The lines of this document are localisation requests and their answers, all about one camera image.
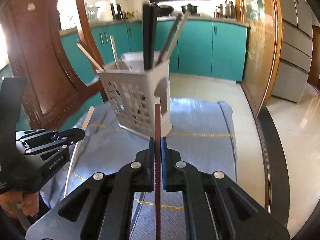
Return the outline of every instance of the chopstick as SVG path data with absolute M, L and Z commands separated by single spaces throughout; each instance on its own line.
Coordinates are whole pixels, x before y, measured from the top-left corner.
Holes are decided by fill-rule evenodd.
M 159 55 L 158 60 L 156 62 L 156 66 L 159 65 L 162 62 L 162 58 L 163 58 L 164 54 L 167 51 L 168 44 L 169 44 L 169 42 L 171 40 L 171 37 L 172 37 L 172 35 L 173 35 L 173 33 L 174 33 L 179 21 L 181 20 L 182 15 L 183 15 L 182 13 L 178 13 L 177 18 L 175 19 L 175 21 L 174 21 L 174 23 L 173 23 L 173 25 L 171 27 L 171 30 L 170 30 L 166 40 L 164 41 L 164 44 L 162 45 L 162 48 L 160 50 L 160 55 Z
M 156 29 L 157 29 L 157 16 L 158 16 L 159 7 L 158 5 L 153 5 L 151 7 L 151 15 L 150 15 L 150 35 L 149 35 L 149 61 L 150 61 L 150 69 L 153 68 L 153 58 L 155 53 L 155 40 L 156 40 Z
M 143 33 L 143 69 L 150 69 L 150 15 L 151 6 L 149 4 L 142 5 L 142 33 Z
M 170 58 L 171 53 L 173 52 L 174 46 L 175 46 L 176 43 L 177 43 L 177 40 L 178 40 L 178 38 L 179 38 L 179 36 L 180 36 L 180 33 L 181 33 L 181 31 L 182 31 L 182 28 L 183 28 L 184 24 L 186 23 L 187 18 L 189 17 L 189 15 L 190 15 L 190 11 L 188 10 L 188 11 L 186 11 L 186 13 L 184 14 L 184 17 L 182 18 L 182 21 L 181 21 L 181 23 L 180 23 L 180 26 L 179 26 L 176 34 L 174 35 L 174 37 L 173 37 L 173 39 L 172 39 L 172 41 L 171 41 L 170 47 L 169 47 L 169 49 L 168 49 L 168 51 L 167 51 L 167 54 L 166 54 L 166 56 L 165 56 L 165 58 L 164 58 L 164 61 L 167 61 L 167 60 Z
M 94 64 L 94 66 L 100 70 L 101 72 L 104 72 L 104 69 L 95 61 L 95 59 L 90 55 L 90 53 L 82 46 L 82 44 L 78 41 L 77 42 L 78 48 L 81 50 L 81 52 L 90 60 L 91 63 Z
M 115 39 L 113 38 L 112 35 L 110 36 L 110 41 L 111 41 L 111 47 L 112 47 L 112 51 L 113 51 L 113 57 L 115 58 L 117 69 L 119 70 L 120 65 L 119 65 L 117 51 L 116 51 Z

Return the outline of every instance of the metal screw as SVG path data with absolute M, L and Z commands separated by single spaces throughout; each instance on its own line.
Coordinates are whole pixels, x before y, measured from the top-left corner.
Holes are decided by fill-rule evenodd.
M 95 174 L 93 175 L 93 178 L 94 178 L 95 180 L 100 180 L 100 179 L 103 178 L 103 173 L 97 172 L 97 173 L 95 173 Z
M 141 163 L 140 162 L 131 163 L 131 168 L 133 168 L 133 169 L 138 169 L 140 167 L 141 167 Z
M 176 163 L 176 166 L 177 166 L 178 168 L 184 168 L 184 167 L 186 166 L 186 163 L 183 162 L 183 161 L 179 161 L 179 162 Z
M 214 173 L 215 178 L 217 179 L 223 179 L 224 178 L 224 173 L 222 171 L 216 171 Z

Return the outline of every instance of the refrigerator drawer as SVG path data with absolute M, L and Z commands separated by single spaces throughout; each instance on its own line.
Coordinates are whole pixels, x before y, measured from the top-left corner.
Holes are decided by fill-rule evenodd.
M 299 29 L 283 22 L 283 41 L 312 57 L 312 41 Z
M 280 61 L 272 95 L 299 103 L 307 80 L 306 73 Z
M 311 57 L 284 42 L 282 43 L 281 58 L 297 65 L 307 72 L 310 70 Z

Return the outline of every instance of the white container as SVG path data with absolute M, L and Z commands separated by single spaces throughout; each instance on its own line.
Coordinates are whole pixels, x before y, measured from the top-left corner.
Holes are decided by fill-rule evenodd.
M 167 136 L 172 129 L 169 61 L 148 71 L 143 70 L 143 60 L 130 62 L 135 69 L 120 60 L 119 70 L 115 62 L 105 65 L 105 72 L 97 70 L 119 125 L 145 138 L 154 137 L 155 104 L 160 103 L 161 136 Z
M 153 61 L 157 61 L 160 55 L 159 51 L 155 51 Z M 129 69 L 143 70 L 143 53 L 142 52 L 127 52 L 121 55 L 121 59 Z

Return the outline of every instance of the chair backrest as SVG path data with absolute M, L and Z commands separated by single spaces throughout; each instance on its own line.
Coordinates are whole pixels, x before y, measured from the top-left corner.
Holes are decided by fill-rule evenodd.
M 99 79 L 86 86 L 70 65 L 60 41 L 57 1 L 11 0 L 0 16 L 13 75 L 28 79 L 22 103 L 32 129 L 57 129 L 88 98 L 104 94 Z M 103 65 L 83 0 L 76 3 L 79 36 Z

